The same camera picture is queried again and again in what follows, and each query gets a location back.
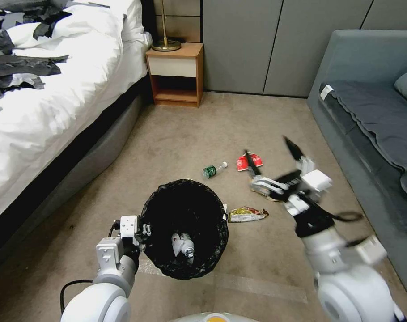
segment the food wrapper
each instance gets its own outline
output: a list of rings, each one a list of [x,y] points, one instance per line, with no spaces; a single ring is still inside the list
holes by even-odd
[[[228,222],[246,222],[265,219],[269,213],[265,210],[256,210],[251,207],[241,207],[232,210],[229,213]]]

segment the white bedsheet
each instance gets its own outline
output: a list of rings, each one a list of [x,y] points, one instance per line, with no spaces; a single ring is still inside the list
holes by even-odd
[[[21,89],[0,98],[0,214],[81,131],[147,73],[145,52],[151,37],[143,33],[140,0],[98,2],[106,2],[111,9],[69,7],[66,11],[72,15],[57,23],[52,38],[35,41],[32,32],[37,24],[8,30],[18,48],[16,55],[70,58],[57,64],[62,74],[41,77],[43,90]],[[123,14],[128,20],[122,33]]]

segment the lamp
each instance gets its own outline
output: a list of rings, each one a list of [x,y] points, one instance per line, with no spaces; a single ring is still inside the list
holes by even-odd
[[[151,46],[156,51],[174,51],[181,48],[181,43],[177,40],[168,39],[166,37],[166,24],[165,24],[165,8],[163,7],[163,0],[160,0],[162,4],[162,26],[163,26],[163,40],[158,40]]]

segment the nightstand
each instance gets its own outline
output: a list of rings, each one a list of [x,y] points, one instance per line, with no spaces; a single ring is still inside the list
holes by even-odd
[[[204,91],[204,45],[187,42],[176,51],[147,51],[154,104],[199,107]]]

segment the gray wall panel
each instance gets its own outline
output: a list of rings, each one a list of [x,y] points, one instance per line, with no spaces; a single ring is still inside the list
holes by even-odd
[[[285,0],[264,93],[303,96],[336,29],[358,29],[371,0]]]
[[[407,30],[407,0],[375,0],[362,29]]]
[[[200,16],[200,0],[163,0],[165,15]],[[154,0],[156,14],[161,15],[161,0]]]
[[[165,16],[166,35],[186,42],[200,42],[200,17]],[[157,16],[157,31],[163,39],[162,17]]]
[[[262,93],[281,0],[203,1],[205,88]]]

